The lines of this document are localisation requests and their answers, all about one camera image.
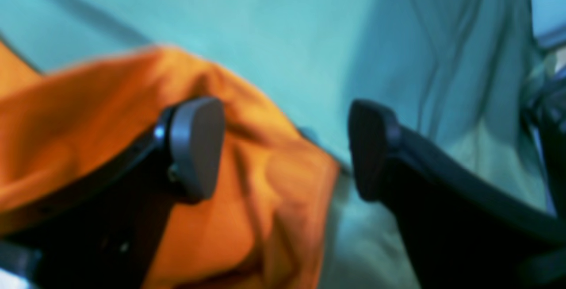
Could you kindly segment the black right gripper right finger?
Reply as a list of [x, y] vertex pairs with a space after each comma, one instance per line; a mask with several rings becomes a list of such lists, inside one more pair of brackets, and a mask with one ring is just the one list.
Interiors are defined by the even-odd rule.
[[563, 289], [565, 221], [487, 184], [387, 106], [348, 112], [356, 189], [398, 223], [423, 289]]

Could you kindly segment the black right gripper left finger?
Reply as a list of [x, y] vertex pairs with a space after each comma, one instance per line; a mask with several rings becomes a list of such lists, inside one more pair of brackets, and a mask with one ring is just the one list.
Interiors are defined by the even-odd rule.
[[139, 289], [175, 204], [215, 191], [221, 101], [166, 108], [109, 162], [1, 214], [3, 289]]

